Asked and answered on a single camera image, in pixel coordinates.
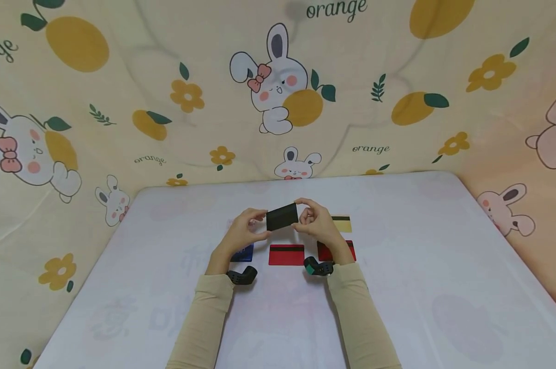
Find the yellow flower print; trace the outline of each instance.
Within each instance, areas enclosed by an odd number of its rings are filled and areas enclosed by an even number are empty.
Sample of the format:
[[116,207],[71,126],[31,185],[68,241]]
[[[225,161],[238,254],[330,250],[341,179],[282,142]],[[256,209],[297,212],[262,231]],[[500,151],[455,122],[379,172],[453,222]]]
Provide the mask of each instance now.
[[505,61],[502,54],[492,55],[485,59],[480,68],[473,70],[469,76],[469,86],[466,92],[473,92],[480,87],[492,91],[499,89],[504,78],[508,78],[516,70],[516,65],[511,61]]
[[217,171],[222,171],[223,166],[230,166],[233,164],[233,159],[235,159],[235,153],[228,151],[224,146],[219,146],[216,150],[212,150],[210,156],[211,162],[219,164],[216,167]]
[[63,289],[67,285],[67,281],[75,275],[77,264],[73,263],[73,254],[68,253],[62,259],[55,257],[46,261],[44,268],[46,272],[38,277],[38,282],[40,284],[49,283],[51,290],[58,291]]
[[171,97],[174,103],[181,106],[184,113],[191,113],[194,108],[204,108],[204,100],[202,100],[203,91],[200,86],[175,80],[172,82],[171,88],[173,93],[169,97]]
[[465,132],[459,132],[456,136],[450,137],[438,150],[438,157],[434,159],[432,163],[437,162],[444,155],[457,155],[460,150],[468,150],[471,145],[466,141],[467,134]]
[[188,181],[185,179],[177,179],[177,178],[169,178],[166,182],[167,186],[186,186],[188,185]]

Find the person's left hand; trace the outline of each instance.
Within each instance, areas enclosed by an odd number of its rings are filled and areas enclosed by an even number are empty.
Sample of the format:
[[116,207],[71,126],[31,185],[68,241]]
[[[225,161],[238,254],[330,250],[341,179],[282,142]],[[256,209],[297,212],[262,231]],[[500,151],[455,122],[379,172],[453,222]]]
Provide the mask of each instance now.
[[262,221],[266,216],[267,210],[259,209],[245,209],[233,221],[231,228],[223,237],[221,243],[216,246],[216,249],[210,256],[206,275],[225,274],[228,272],[231,257],[239,250],[244,249],[246,246],[257,242],[267,240],[271,232],[266,231],[262,233],[253,233],[249,229],[252,221]]

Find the fabric backdrop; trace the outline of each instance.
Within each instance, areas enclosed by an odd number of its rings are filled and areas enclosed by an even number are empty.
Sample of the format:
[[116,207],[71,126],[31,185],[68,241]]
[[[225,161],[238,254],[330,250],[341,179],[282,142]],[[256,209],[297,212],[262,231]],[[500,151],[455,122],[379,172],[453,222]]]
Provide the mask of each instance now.
[[0,368],[144,187],[426,170],[556,302],[556,0],[0,0]]

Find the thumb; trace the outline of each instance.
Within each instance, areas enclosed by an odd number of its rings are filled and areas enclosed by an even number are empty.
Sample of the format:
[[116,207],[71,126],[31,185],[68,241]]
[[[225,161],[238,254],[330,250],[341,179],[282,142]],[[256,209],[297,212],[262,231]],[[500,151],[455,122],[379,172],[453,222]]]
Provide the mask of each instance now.
[[307,233],[309,234],[309,225],[301,224],[301,223],[292,223],[292,227],[299,233]]
[[262,233],[254,233],[253,237],[251,238],[254,242],[267,240],[272,233],[270,231],[262,232]]

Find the wrist tracker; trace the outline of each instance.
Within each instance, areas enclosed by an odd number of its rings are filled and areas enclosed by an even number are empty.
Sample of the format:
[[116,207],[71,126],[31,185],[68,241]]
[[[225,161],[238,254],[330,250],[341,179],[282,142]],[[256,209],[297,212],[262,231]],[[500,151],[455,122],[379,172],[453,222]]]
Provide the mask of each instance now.
[[228,271],[227,276],[233,284],[252,284],[257,276],[257,270],[251,265],[247,265],[243,273]]
[[317,259],[309,256],[305,259],[304,265],[307,273],[312,276],[327,276],[333,273],[333,261],[324,261],[319,264]]

